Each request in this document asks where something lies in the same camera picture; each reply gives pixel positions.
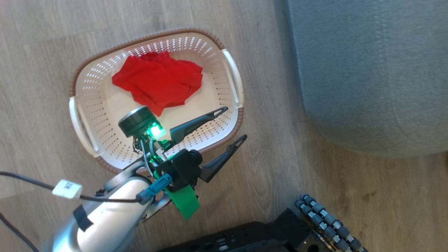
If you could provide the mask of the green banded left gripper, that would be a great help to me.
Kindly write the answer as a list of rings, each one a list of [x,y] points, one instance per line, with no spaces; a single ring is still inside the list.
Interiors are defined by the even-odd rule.
[[[189,219],[200,207],[194,191],[198,177],[204,182],[211,179],[229,161],[240,146],[247,140],[242,135],[226,151],[201,168],[200,153],[197,150],[182,149],[168,156],[167,151],[179,144],[184,138],[218,118],[228,107],[206,113],[170,129],[170,140],[162,140],[166,134],[156,116],[146,106],[139,107],[124,116],[118,123],[126,137],[133,138],[133,148],[142,153],[143,163],[154,178],[149,188],[136,195],[141,204],[147,204],[160,192],[168,195],[185,219]]]

